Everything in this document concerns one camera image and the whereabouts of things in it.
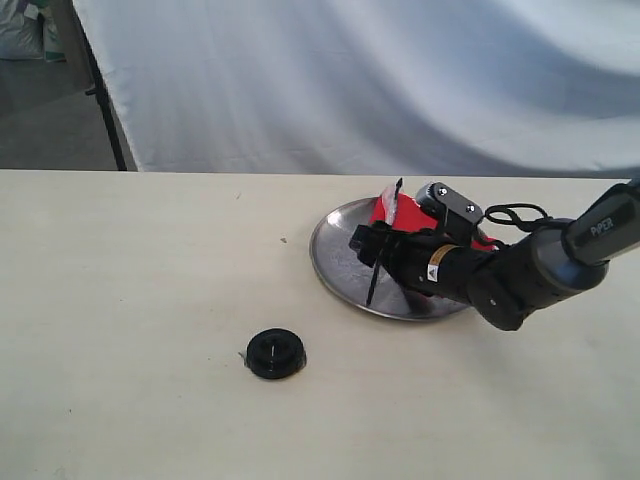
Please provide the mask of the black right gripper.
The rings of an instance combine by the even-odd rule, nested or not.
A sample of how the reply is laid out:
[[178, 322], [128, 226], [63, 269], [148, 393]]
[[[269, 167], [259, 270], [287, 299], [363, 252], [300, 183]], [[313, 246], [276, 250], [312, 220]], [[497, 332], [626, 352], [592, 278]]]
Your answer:
[[425, 296], [467, 300], [469, 283], [480, 266], [480, 250], [433, 230], [405, 232], [386, 223], [358, 225], [349, 240], [358, 260], [373, 269], [370, 288], [380, 271], [402, 289]]

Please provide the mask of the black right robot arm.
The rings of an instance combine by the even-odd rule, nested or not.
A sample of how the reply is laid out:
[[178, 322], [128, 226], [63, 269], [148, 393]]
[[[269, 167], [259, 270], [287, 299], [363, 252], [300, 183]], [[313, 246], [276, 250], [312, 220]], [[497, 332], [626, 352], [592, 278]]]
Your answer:
[[638, 179], [613, 185], [576, 219], [540, 209], [524, 220], [517, 203], [483, 209], [441, 182], [415, 202], [433, 228], [407, 232], [376, 220], [355, 229], [350, 249], [401, 288], [471, 306], [503, 331], [595, 288], [613, 258], [639, 245]]

